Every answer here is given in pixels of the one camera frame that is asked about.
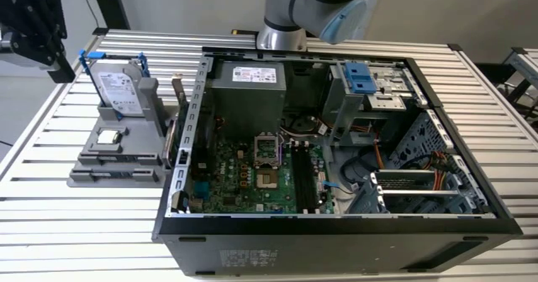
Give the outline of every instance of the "barcode sticker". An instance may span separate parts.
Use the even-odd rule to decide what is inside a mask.
[[[322,123],[322,126],[318,129],[318,133],[322,135],[326,135],[327,133],[327,125],[324,123]]]
[[[276,82],[275,68],[236,67],[233,68],[233,82]]]

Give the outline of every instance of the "cable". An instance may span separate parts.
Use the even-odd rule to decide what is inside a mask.
[[[280,133],[277,134],[277,137],[279,137],[279,139],[283,140],[283,142],[280,142],[279,145],[283,145],[285,143],[285,139]]]
[[[334,125],[331,125],[330,123],[324,123],[324,124],[327,125],[328,128],[331,128],[331,129],[334,128]],[[351,126],[351,130],[368,133],[368,127]]]
[[[436,181],[438,181],[438,179],[439,179],[439,175],[436,173],[436,170],[434,169],[434,188],[432,188],[434,191],[436,191]]]
[[[444,177],[446,177],[446,172],[443,172],[443,176],[439,178],[439,186],[436,187],[438,191],[440,191],[443,189]]]
[[[224,126],[225,119],[224,119],[224,117],[217,117],[217,118],[215,118],[215,120],[220,121],[219,126],[216,127],[216,129],[220,130],[220,128]]]
[[[351,166],[352,171],[355,172],[356,176],[360,176],[359,172],[355,169],[355,165]]]
[[[416,161],[424,159],[426,157],[428,157],[430,154],[423,154],[420,156],[416,156],[414,159],[408,160],[402,166],[400,166],[400,170],[406,169],[407,167],[410,167],[411,164],[414,164]]]
[[[13,146],[13,144],[9,144],[8,142],[4,142],[2,140],[0,140],[0,144],[8,145],[9,147]]]
[[[342,189],[339,186],[331,187],[332,189],[339,189],[342,192],[344,192],[347,195],[354,195],[351,192],[347,192],[344,189]]]
[[[431,157],[430,157],[430,160],[428,160],[428,162],[424,164],[424,166],[422,167],[422,169],[423,170],[427,170],[427,169],[430,169],[430,166],[431,166]]]
[[[378,138],[379,138],[379,132],[375,133],[374,150],[375,150],[375,159],[378,161],[378,167],[379,167],[379,169],[384,169],[384,164],[383,164],[383,160],[380,159],[380,153],[379,153],[379,147],[378,147]]]
[[[280,130],[283,132],[285,132],[288,135],[291,135],[292,137],[308,137],[308,136],[318,135],[318,133],[302,133],[302,132],[293,133],[293,132],[288,131],[284,126],[280,126]]]
[[[92,13],[92,16],[93,16],[95,25],[96,25],[96,27],[99,28],[97,18],[96,18],[96,16],[95,16],[93,9],[92,9],[92,6],[89,5],[89,1],[88,1],[88,0],[85,0],[85,4],[87,4],[87,7],[89,8],[89,12]]]

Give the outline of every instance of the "green circuit board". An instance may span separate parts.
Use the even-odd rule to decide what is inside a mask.
[[[310,156],[312,167],[326,173],[322,149],[312,147]],[[265,183],[265,180],[260,179],[260,175],[263,176],[269,171],[276,174],[275,183]],[[312,177],[312,187],[318,189],[318,173],[315,171],[312,171]],[[319,206],[319,212],[334,213],[330,191],[326,194],[328,199]],[[277,170],[272,170],[271,168],[256,169],[253,167],[253,141],[221,140],[217,143],[215,178],[209,181],[208,197],[203,202],[203,213],[296,213],[289,146],[283,146],[281,164]]]

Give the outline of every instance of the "motherboard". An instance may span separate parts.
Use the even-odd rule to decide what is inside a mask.
[[[320,146],[273,143],[268,137],[217,141],[215,171],[209,180],[195,181],[191,212],[334,213]]]

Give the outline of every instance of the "hard drive label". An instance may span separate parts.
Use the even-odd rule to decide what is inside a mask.
[[[124,73],[100,72],[103,89],[112,108],[123,115],[140,115],[141,107],[137,100],[132,79]]]

